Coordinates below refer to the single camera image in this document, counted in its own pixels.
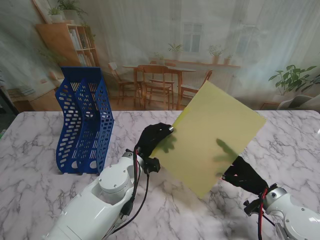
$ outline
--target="bookshelf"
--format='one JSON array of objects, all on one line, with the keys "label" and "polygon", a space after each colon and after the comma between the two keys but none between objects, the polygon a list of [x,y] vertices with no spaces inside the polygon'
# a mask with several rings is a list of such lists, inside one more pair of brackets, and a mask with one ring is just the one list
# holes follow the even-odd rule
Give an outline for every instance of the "bookshelf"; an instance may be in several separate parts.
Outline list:
[{"label": "bookshelf", "polygon": [[37,31],[46,46],[61,56],[65,61],[60,66],[99,67],[95,43],[89,38],[89,27],[68,24],[37,24]]}]

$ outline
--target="table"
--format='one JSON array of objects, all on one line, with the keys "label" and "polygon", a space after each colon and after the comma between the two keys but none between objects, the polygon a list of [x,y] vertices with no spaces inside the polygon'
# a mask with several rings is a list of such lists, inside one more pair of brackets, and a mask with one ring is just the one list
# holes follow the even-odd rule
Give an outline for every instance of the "table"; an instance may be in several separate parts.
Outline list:
[{"label": "table", "polygon": [[[241,154],[268,182],[277,183],[303,205],[320,211],[320,115],[315,111],[258,111],[267,122]],[[142,130],[172,124],[180,111],[114,111],[105,166],[133,149]],[[62,112],[24,112],[0,140],[0,240],[39,240],[66,204],[96,175],[60,174],[55,161]],[[132,213],[140,206],[140,178]],[[257,240],[257,215],[248,217],[251,193],[220,181],[198,199],[165,168],[150,174],[149,192],[135,220],[110,240]],[[263,240],[276,240],[262,224]]]},{"label": "table", "polygon": [[[138,66],[139,65],[123,65],[123,68],[127,69],[133,69],[133,80],[137,83],[138,82]],[[171,74],[177,74],[178,78],[178,100],[176,103],[176,110],[180,110],[180,105],[181,105],[181,85],[183,84],[183,77],[182,73],[183,72],[196,72],[194,69],[189,69],[189,68],[181,68],[181,67],[175,67],[175,66],[166,66],[169,69],[169,73]]]}]

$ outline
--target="blue file organizer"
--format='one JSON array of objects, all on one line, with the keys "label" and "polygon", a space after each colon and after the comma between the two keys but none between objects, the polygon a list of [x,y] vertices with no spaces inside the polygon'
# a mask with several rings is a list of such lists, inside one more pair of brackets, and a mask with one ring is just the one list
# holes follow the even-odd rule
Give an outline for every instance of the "blue file organizer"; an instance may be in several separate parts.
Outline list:
[{"label": "blue file organizer", "polygon": [[56,91],[64,123],[56,150],[63,173],[101,173],[114,125],[108,92],[99,67],[62,67]]}]

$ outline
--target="wooden chair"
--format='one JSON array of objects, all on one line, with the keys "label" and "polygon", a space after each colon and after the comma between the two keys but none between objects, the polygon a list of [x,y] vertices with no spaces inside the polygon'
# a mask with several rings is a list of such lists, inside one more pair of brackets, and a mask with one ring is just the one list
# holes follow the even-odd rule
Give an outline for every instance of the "wooden chair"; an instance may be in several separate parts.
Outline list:
[{"label": "wooden chair", "polygon": [[[157,64],[157,62],[156,61],[150,61],[150,64]],[[171,63],[171,62],[166,62],[164,65],[170,66],[170,67],[175,67],[176,66],[175,63]],[[162,80],[155,79],[154,73],[152,74],[152,79],[149,79],[149,81],[152,82],[152,83],[162,83]],[[175,96],[174,96],[174,83],[175,83],[174,82],[174,74],[171,73],[171,81],[165,81],[164,83],[171,85],[169,93],[171,95],[172,108],[174,108],[174,98],[175,98]],[[150,89],[150,92],[151,93],[157,93],[156,91],[153,90],[153,88]],[[150,95],[148,104],[150,104],[151,100],[152,100],[152,95]]]},{"label": "wooden chair", "polygon": [[[205,84],[206,81],[209,81],[210,77],[212,75],[212,70],[209,70],[205,73],[205,77],[204,77],[204,81],[201,85],[201,87],[203,86],[203,84]],[[192,87],[192,86],[188,86],[188,85],[181,85],[181,95],[180,95],[180,101],[182,100],[182,98],[193,98],[193,96],[190,95],[184,95],[184,92],[190,92],[190,93],[194,93],[196,94],[199,91],[199,89]]]},{"label": "wooden chair", "polygon": [[134,106],[136,106],[136,97],[138,93],[138,97],[141,98],[142,95],[142,86],[141,84],[137,83],[135,84],[133,81],[123,81],[118,75],[117,72],[117,64],[115,62],[109,62],[108,63],[109,69],[114,76],[116,83],[118,84],[118,96],[117,96],[117,102],[116,104],[119,104],[119,100],[122,98],[122,102],[124,101],[125,98],[125,91],[134,91]]},{"label": "wooden chair", "polygon": [[[167,66],[160,66],[160,65],[139,65],[138,70],[142,72],[142,86],[144,87],[143,91],[143,108],[146,109],[146,101],[147,96],[149,96],[149,99],[151,99],[152,94],[162,94],[163,96],[163,109],[166,109],[166,98],[168,101],[168,110],[170,108],[170,84],[166,84],[165,81],[165,73],[168,72]],[[146,81],[146,74],[161,74],[162,75],[162,81],[160,82],[147,82]],[[159,90],[157,92],[148,92],[148,89],[155,89]]]}]

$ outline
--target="potted plant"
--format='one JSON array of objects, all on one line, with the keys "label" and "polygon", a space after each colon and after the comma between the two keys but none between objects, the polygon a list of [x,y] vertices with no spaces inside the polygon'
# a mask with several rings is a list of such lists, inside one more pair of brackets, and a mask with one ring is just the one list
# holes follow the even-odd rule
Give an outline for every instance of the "potted plant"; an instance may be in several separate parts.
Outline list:
[{"label": "potted plant", "polygon": [[209,53],[212,56],[212,64],[218,64],[220,55],[225,50],[221,48],[221,45],[210,45]]},{"label": "potted plant", "polygon": [[229,65],[231,58],[232,58],[232,55],[231,55],[231,54],[228,55],[228,56],[224,59],[223,64],[224,64],[224,65]]},{"label": "potted plant", "polygon": [[170,48],[168,48],[169,52],[172,52],[172,57],[173,57],[173,60],[177,60],[179,61],[180,58],[181,58],[181,54],[182,54],[182,44],[179,44],[179,45],[176,45],[175,43],[174,44],[170,44],[168,43]]},{"label": "potted plant", "polygon": [[[289,65],[286,67],[286,71],[278,70],[276,71],[278,74],[272,76],[269,78],[268,81],[271,81],[272,79],[280,76],[280,81],[278,81],[275,84],[275,87],[278,88],[279,93],[274,96],[273,101],[274,102],[282,102],[285,100],[285,94],[291,92],[292,90],[295,90],[296,92],[305,86],[307,83],[311,83],[312,81],[308,80],[307,78],[310,76],[309,74],[306,74],[304,76],[301,76],[302,73],[308,72],[312,69],[314,69],[316,66],[308,67],[307,69],[300,69],[296,68],[295,65]],[[307,86],[302,89],[302,92],[307,90],[310,86]]]},{"label": "potted plant", "polygon": [[87,14],[77,7],[78,0],[58,0],[58,8],[63,11],[65,19],[74,20],[75,24],[80,24],[83,19],[82,14]]},{"label": "potted plant", "polygon": [[164,56],[163,55],[161,55],[159,52],[154,52],[153,53],[154,54],[154,56],[157,58],[157,63],[159,64],[159,65],[165,65],[165,58],[164,58]]},{"label": "potted plant", "polygon": [[61,16],[61,11],[59,8],[57,7],[52,7],[51,9],[49,9],[49,12],[48,12],[49,15],[51,15],[51,20],[54,24],[57,24],[57,23],[63,23],[64,20]]},{"label": "potted plant", "polygon": [[307,85],[301,90],[301,93],[303,93],[304,91],[308,90],[309,88],[311,88],[315,84],[320,84],[320,74],[318,76],[316,76],[312,80],[306,79],[306,82],[299,87],[299,88],[302,88],[304,85]]}]

